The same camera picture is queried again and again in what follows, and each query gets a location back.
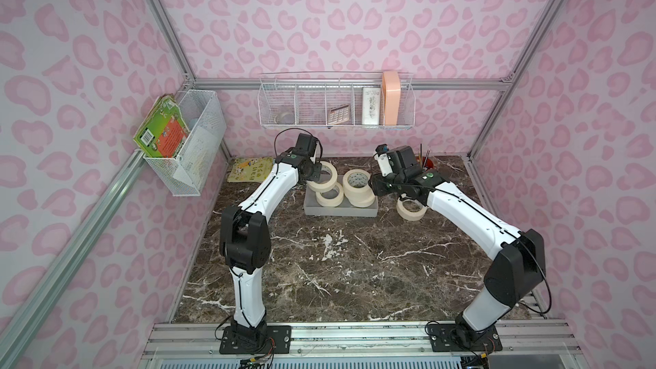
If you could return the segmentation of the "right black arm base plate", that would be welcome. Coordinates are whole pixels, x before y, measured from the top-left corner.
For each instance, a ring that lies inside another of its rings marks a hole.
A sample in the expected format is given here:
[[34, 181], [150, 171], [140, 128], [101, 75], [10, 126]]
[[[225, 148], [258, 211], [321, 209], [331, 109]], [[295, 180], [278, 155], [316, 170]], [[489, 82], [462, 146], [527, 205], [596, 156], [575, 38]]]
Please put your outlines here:
[[483, 331], [471, 331], [461, 324], [429, 321], [424, 330], [433, 352], [490, 354], [504, 349], [495, 326]]

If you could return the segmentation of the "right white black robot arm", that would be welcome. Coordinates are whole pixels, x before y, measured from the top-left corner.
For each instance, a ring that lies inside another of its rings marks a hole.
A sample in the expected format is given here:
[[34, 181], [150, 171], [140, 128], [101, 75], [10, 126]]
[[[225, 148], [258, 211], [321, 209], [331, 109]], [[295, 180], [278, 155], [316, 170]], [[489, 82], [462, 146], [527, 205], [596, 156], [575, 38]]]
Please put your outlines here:
[[456, 317], [454, 334], [470, 345], [546, 280], [543, 236], [492, 215], [436, 169], [425, 169], [413, 150], [379, 145], [379, 172], [370, 177], [376, 196], [397, 194], [436, 211], [461, 229], [492, 260], [483, 289]]

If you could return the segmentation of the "white mesh wall basket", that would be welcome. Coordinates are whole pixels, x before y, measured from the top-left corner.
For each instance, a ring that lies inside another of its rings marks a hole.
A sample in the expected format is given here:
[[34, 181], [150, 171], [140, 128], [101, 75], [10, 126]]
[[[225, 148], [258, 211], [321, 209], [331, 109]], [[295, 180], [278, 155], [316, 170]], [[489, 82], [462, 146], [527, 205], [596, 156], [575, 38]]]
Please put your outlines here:
[[133, 137], [174, 196], [200, 196], [227, 130], [215, 92], [161, 97]]

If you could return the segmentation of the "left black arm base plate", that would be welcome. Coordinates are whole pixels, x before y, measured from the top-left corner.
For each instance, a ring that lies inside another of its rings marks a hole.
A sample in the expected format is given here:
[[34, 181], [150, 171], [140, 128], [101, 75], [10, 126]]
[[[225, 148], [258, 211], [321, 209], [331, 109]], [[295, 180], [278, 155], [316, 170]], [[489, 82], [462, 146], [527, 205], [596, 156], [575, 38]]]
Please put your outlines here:
[[220, 339], [219, 353], [221, 355], [256, 355], [268, 353], [286, 355], [290, 353], [292, 327], [266, 323], [256, 327], [241, 326], [232, 323]]

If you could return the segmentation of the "red pen cup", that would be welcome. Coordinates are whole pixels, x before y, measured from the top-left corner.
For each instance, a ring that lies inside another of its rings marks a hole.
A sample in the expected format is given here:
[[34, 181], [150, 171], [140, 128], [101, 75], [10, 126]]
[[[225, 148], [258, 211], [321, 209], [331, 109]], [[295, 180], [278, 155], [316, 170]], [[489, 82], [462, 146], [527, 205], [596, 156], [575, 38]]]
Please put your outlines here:
[[434, 168], [434, 164], [430, 158], [426, 158], [424, 156], [418, 156], [418, 163], [422, 167], [423, 171], [430, 170]]

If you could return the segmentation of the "green red book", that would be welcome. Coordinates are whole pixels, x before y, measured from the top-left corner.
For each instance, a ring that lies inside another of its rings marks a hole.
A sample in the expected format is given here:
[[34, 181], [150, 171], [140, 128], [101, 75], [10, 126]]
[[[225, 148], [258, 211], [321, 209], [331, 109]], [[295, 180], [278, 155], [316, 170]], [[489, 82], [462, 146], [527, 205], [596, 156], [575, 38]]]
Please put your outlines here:
[[134, 143], [150, 158], [175, 158], [190, 129], [173, 95], [160, 97], [133, 136]]

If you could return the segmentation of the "colourful children's book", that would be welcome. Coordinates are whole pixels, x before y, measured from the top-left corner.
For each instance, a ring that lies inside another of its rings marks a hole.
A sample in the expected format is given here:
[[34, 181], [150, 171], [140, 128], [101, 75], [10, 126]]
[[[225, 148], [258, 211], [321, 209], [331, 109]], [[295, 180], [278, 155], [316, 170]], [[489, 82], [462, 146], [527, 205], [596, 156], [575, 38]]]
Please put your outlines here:
[[261, 183], [271, 173], [273, 157], [236, 158], [227, 181], [229, 183]]

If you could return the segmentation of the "grey storage tray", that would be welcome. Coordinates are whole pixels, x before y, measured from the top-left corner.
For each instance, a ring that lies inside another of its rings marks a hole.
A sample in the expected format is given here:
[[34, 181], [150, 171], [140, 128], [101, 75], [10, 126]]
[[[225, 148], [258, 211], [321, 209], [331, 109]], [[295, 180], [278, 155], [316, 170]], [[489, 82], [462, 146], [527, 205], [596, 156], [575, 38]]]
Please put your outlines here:
[[[338, 182], [343, 186], [344, 174], [338, 175]], [[336, 208], [324, 208], [319, 206], [315, 198], [314, 191], [307, 188], [306, 197], [304, 199], [304, 212], [309, 216], [329, 216], [329, 217], [360, 217], [360, 218], [374, 218], [379, 213], [379, 201], [377, 201], [368, 208], [355, 208], [350, 204], [350, 201], [344, 195], [343, 203]]]

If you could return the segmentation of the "clear tape roll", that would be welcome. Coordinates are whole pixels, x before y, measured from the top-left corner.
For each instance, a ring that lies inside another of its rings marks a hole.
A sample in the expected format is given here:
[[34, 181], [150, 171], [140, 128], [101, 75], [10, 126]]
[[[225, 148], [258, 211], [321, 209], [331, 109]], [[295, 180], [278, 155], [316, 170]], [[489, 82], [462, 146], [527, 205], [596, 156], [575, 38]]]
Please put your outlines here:
[[295, 110], [289, 107], [281, 108], [273, 118], [273, 122], [280, 126], [290, 126], [296, 123]]

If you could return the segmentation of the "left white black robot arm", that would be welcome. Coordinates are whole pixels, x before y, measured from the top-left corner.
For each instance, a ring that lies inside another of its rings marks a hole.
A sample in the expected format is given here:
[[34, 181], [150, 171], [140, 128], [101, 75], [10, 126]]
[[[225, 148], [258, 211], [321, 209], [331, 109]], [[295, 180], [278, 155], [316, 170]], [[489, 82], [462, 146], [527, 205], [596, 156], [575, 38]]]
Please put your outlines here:
[[275, 157], [257, 189], [221, 214], [220, 253], [232, 276], [236, 302], [231, 331], [252, 342], [264, 340], [267, 333], [262, 273], [272, 252], [268, 222], [290, 190], [319, 179], [322, 156], [321, 141], [302, 129], [296, 144]]

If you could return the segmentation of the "small pink calculator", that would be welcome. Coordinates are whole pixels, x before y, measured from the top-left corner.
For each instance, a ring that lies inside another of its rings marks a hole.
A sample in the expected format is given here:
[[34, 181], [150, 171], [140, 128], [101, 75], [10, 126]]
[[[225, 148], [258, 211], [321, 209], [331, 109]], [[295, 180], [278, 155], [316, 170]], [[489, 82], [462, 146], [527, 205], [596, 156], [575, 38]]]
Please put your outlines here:
[[328, 126], [346, 125], [351, 122], [351, 106], [349, 104], [330, 108], [327, 111]]

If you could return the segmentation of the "pink rectangular case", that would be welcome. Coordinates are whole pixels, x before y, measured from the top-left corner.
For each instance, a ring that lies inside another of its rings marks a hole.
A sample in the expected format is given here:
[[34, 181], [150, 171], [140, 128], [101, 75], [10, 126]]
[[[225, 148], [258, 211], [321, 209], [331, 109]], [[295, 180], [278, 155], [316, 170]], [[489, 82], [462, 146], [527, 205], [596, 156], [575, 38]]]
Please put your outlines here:
[[401, 80], [396, 71], [384, 71], [381, 90], [384, 96], [384, 125], [396, 126], [398, 124], [401, 104]]

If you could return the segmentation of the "white patterned box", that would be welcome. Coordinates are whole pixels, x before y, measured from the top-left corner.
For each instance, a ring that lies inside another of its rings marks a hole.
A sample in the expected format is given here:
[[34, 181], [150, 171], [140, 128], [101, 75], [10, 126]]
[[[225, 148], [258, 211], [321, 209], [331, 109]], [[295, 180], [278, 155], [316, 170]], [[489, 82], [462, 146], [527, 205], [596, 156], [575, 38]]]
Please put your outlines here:
[[364, 87], [362, 90], [361, 123], [363, 126], [378, 126], [380, 123], [381, 89]]

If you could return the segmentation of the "white paper sheet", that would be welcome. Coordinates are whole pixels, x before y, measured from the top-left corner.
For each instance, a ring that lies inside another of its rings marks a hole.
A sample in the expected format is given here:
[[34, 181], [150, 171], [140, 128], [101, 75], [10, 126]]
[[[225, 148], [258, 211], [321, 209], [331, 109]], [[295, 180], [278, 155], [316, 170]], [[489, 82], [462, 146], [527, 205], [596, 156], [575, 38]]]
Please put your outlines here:
[[196, 126], [177, 157], [179, 165], [174, 171], [174, 179], [198, 191], [203, 189], [214, 161], [216, 141], [213, 133]]

